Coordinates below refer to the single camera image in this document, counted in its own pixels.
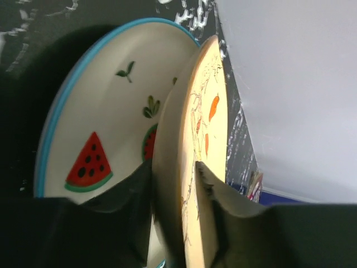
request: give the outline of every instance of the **watermelon painting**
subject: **watermelon painting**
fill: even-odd
[[[143,161],[151,159],[154,152],[157,124],[153,125],[145,135],[142,146]]]
[[[98,189],[113,176],[97,133],[93,132],[66,179],[65,188],[85,193]]]

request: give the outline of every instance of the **patterned background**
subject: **patterned background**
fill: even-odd
[[[229,106],[226,182],[236,189],[248,183],[257,163],[214,1],[1,0],[1,196],[32,196],[42,126],[79,57],[108,31],[145,17],[175,21],[201,44],[218,35]]]

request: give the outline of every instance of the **ceramic plate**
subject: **ceramic plate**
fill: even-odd
[[[184,28],[160,18],[131,22],[93,45],[47,116],[34,196],[80,204],[151,157],[162,105],[198,46]]]
[[[184,245],[187,267],[204,267],[195,161],[203,161],[225,181],[228,133],[225,77],[216,36],[202,45],[180,74],[163,109],[153,157],[159,230],[167,234],[169,248]],[[181,237],[169,237],[169,230]],[[180,254],[179,247],[174,254]]]

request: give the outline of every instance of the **painted leaf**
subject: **painted leaf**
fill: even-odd
[[[153,98],[153,96],[149,96],[148,98],[147,98],[147,104],[149,105],[149,109],[151,110],[151,112],[153,112],[154,111],[154,98]]]
[[[143,115],[144,115],[146,118],[152,118],[151,111],[150,111],[150,109],[147,108],[147,107],[144,107],[144,108],[143,108]]]
[[[119,75],[121,77],[125,77],[125,76],[127,76],[127,73],[124,70],[120,70],[119,72],[117,72],[117,75]]]
[[[155,103],[154,111],[152,113],[153,116],[157,114],[159,108],[160,108],[160,101],[157,100],[156,103]]]
[[[129,65],[128,65],[128,70],[127,70],[127,74],[130,74],[130,72],[132,71],[133,66],[134,66],[134,63],[135,63],[135,61],[132,61],[131,63],[129,63]]]

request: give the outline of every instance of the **plate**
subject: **plate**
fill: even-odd
[[[192,57],[163,108],[153,154],[155,217],[166,262],[183,255],[187,267],[204,267],[195,161],[225,181],[228,105],[217,36]]]
[[[187,30],[161,18],[133,21],[94,44],[47,116],[34,196],[81,204],[150,157],[162,104],[198,47]]]

